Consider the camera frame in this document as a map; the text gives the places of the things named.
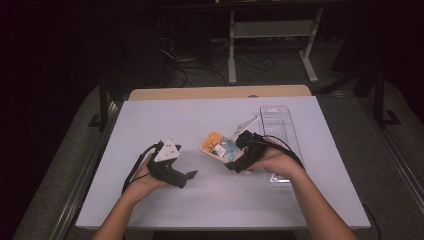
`hand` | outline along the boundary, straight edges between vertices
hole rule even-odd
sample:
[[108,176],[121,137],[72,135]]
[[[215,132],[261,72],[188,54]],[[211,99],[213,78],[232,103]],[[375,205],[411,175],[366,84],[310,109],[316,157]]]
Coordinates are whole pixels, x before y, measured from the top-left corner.
[[284,154],[280,150],[271,147],[268,147],[265,155],[247,170],[253,170],[256,168],[265,168],[269,172],[276,173],[289,180],[292,179],[293,175],[298,171],[304,171],[293,158]]
[[147,163],[151,160],[151,156],[152,154],[147,156],[147,159],[140,165],[131,180],[132,182],[123,193],[133,203],[140,202],[147,194],[168,185],[150,175]]

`dark background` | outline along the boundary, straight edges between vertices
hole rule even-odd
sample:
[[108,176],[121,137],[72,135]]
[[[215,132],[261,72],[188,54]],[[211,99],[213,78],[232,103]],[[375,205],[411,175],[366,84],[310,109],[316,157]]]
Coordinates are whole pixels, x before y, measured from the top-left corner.
[[[115,99],[134,88],[169,83],[171,72],[165,68],[169,63],[159,53],[163,46],[156,32],[158,16],[88,11],[108,4],[2,1],[0,239],[12,238],[75,113],[99,79],[106,79]],[[329,7],[318,35],[347,36],[334,69],[348,74],[377,62],[424,122],[422,10],[418,1]],[[209,39],[222,37],[228,29],[226,12],[160,17],[166,23],[162,34],[205,59]],[[190,34],[193,29],[201,31]]]

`table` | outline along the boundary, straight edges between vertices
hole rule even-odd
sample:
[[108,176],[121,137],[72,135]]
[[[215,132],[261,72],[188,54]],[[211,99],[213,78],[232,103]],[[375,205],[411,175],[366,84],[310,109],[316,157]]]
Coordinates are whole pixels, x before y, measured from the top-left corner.
[[[255,95],[260,97],[245,98],[240,94],[253,95],[255,88],[258,89]],[[290,97],[276,97],[281,89],[286,89]],[[303,95],[292,96],[293,92],[287,89],[299,90]],[[259,107],[285,105],[290,109],[301,159],[310,177],[350,227],[370,227],[318,102],[315,97],[308,96],[306,89],[304,86],[252,86],[227,87],[225,90],[136,90],[130,101],[123,104],[76,226],[98,228],[119,198],[122,184],[139,154],[159,140],[173,138],[182,145],[181,155],[173,167],[183,173],[192,170],[199,170],[199,173],[187,182],[184,189],[169,186],[145,198],[134,209],[129,228],[305,228],[306,222],[289,183],[269,183],[264,170],[236,174],[200,151],[200,144],[210,131],[231,134],[238,123],[256,114]],[[146,100],[156,99],[162,91],[164,99]],[[197,91],[204,93],[203,99],[181,99],[181,94],[190,98],[193,95],[188,93]],[[228,98],[231,92],[234,98]]]

